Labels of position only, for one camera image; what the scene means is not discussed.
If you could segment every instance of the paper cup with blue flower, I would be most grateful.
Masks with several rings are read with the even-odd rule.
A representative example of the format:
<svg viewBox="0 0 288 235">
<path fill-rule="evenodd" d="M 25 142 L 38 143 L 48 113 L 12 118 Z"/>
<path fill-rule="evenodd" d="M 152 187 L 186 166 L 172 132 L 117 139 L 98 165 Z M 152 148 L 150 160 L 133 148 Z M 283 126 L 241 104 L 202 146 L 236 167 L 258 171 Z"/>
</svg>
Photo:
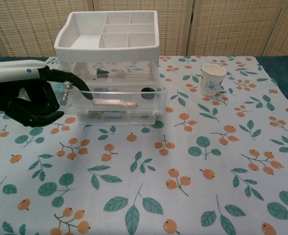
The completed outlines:
<svg viewBox="0 0 288 235">
<path fill-rule="evenodd" d="M 227 71 L 220 65 L 206 64 L 201 67 L 200 93 L 214 96 L 220 91 L 220 85 Z"/>
</svg>

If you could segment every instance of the transparent plastic container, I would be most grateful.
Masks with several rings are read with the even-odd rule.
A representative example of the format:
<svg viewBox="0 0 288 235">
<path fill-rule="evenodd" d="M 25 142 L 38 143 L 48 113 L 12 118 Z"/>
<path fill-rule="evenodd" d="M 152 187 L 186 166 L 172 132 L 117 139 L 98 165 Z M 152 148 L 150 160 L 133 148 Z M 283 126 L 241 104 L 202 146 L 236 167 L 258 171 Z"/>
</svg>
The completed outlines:
<svg viewBox="0 0 288 235">
<path fill-rule="evenodd" d="M 158 72 L 156 11 L 72 12 L 55 41 L 61 68 L 85 81 L 93 100 L 54 86 L 67 114 L 83 124 L 154 124 L 166 91 Z"/>
</svg>

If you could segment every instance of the table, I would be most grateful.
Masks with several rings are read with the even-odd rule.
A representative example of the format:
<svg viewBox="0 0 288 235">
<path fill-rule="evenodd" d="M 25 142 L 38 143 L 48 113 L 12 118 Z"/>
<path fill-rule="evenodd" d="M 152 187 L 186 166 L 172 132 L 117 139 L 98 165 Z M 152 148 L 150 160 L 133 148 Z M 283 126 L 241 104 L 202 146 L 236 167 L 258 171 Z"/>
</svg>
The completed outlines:
<svg viewBox="0 0 288 235">
<path fill-rule="evenodd" d="M 228 71 L 214 97 L 199 92 L 205 63 Z M 162 56 L 159 72 L 153 126 L 0 112 L 0 234 L 288 234 L 288 100 L 263 67 Z"/>
</svg>

